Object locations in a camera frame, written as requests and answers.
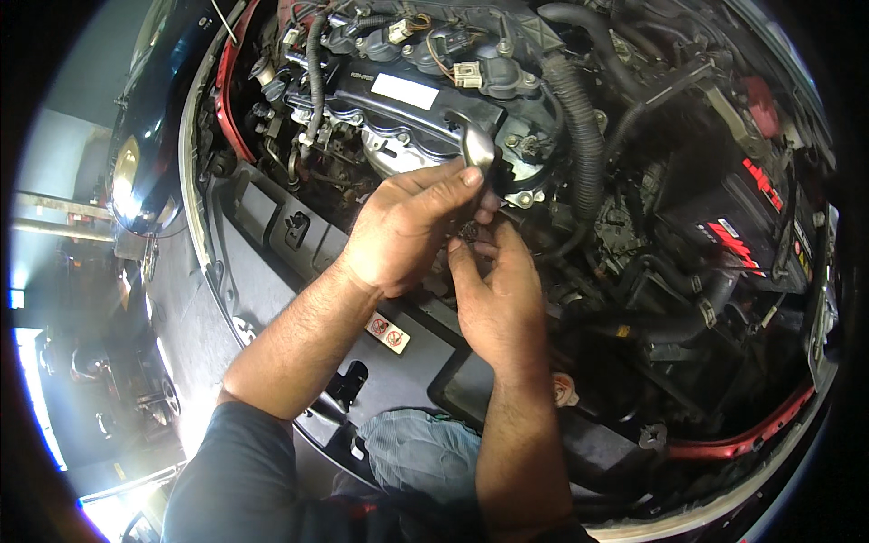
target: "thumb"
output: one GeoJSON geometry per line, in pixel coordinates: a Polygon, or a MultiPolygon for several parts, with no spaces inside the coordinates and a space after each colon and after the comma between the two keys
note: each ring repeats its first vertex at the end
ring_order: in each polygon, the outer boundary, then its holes
{"type": "Polygon", "coordinates": [[[447,245],[447,259],[449,270],[453,274],[456,300],[474,296],[481,288],[485,288],[480,272],[477,271],[477,263],[471,254],[468,245],[454,237],[447,245]]]}
{"type": "Polygon", "coordinates": [[[421,220],[435,222],[470,201],[483,184],[479,168],[465,168],[413,196],[408,206],[421,220]]]}

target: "fingernail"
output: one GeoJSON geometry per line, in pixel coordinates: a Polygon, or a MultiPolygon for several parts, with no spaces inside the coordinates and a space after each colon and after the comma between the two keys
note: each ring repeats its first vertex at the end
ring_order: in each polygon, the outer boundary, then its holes
{"type": "Polygon", "coordinates": [[[461,180],[468,187],[476,187],[483,182],[483,175],[480,173],[479,168],[465,168],[461,172],[461,180]]]}

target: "forearm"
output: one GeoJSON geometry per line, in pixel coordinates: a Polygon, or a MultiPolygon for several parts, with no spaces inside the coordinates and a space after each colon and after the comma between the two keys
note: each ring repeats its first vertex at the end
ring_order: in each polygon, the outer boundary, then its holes
{"type": "Polygon", "coordinates": [[[524,540],[566,519],[570,488],[546,366],[494,379],[476,491],[498,540],[524,540]]]}
{"type": "Polygon", "coordinates": [[[235,358],[223,377],[224,391],[294,419],[325,389],[379,299],[339,259],[235,358]]]}

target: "man's right hand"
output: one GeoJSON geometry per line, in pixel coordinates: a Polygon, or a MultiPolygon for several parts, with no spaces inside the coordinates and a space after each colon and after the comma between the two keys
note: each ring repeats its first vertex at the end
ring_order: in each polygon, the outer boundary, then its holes
{"type": "Polygon", "coordinates": [[[546,363],[546,328],[540,277],[525,243],[508,221],[494,232],[494,245],[477,243],[494,259],[485,279],[465,242],[448,244],[459,325],[468,345],[502,379],[524,379],[546,363]]]}

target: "bolt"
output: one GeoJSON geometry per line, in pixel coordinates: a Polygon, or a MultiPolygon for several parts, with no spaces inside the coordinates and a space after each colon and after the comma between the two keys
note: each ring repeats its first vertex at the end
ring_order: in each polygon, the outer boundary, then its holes
{"type": "Polygon", "coordinates": [[[500,55],[509,55],[513,48],[510,47],[510,43],[507,40],[501,40],[498,42],[498,46],[495,48],[500,55]]]}

